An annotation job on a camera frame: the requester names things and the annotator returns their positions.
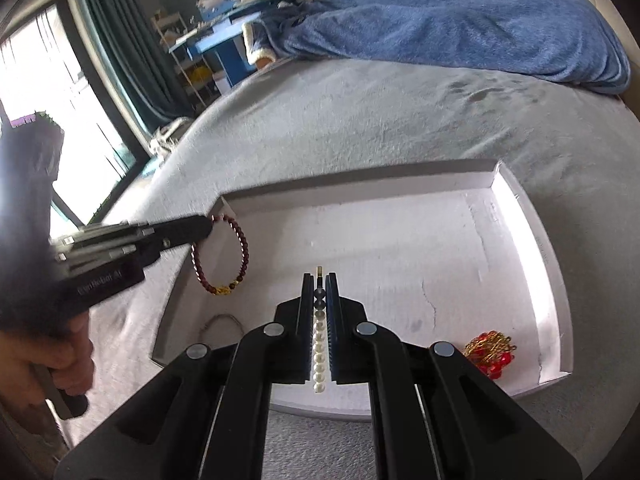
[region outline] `teal curtain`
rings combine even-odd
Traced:
[[[194,112],[138,0],[79,0],[98,54],[147,133]]]

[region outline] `red bead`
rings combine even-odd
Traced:
[[[509,354],[508,352],[505,352],[504,354],[502,354],[500,356],[500,361],[499,363],[502,366],[506,366],[508,365],[511,361],[513,360],[513,356],[511,354]]]
[[[493,374],[497,374],[499,372],[502,371],[502,365],[500,363],[494,363],[491,366],[489,366],[488,370],[489,374],[493,375]]]

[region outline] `human hand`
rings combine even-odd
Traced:
[[[54,384],[70,396],[91,389],[94,346],[89,339],[89,313],[73,318],[67,328],[61,339],[0,332],[0,402],[16,420],[45,400],[31,363],[53,368]]]

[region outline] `white box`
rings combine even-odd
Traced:
[[[518,346],[497,384],[514,396],[571,373],[573,336],[558,262],[542,223],[507,168],[492,160],[352,171],[226,194],[213,213],[234,216],[249,243],[246,279],[230,296],[200,286],[188,258],[160,323],[152,358],[164,365],[197,341],[218,348],[270,322],[316,266],[336,272],[340,295],[401,340],[463,349],[499,330]],[[216,225],[200,250],[209,281],[231,281],[238,240]],[[272,408],[370,417],[366,384],[274,384]]]

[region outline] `bed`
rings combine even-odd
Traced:
[[[640,51],[608,0],[591,0]],[[284,60],[202,114],[133,219],[207,212],[222,192],[323,173],[501,158],[549,234],[572,309],[574,374],[518,402],[587,476],[640,399],[638,76],[625,102],[513,73],[364,60]],[[97,373],[79,440],[159,369],[149,355],[186,250],[92,313]],[[264,478],[375,478],[370,426],[271,412]]]

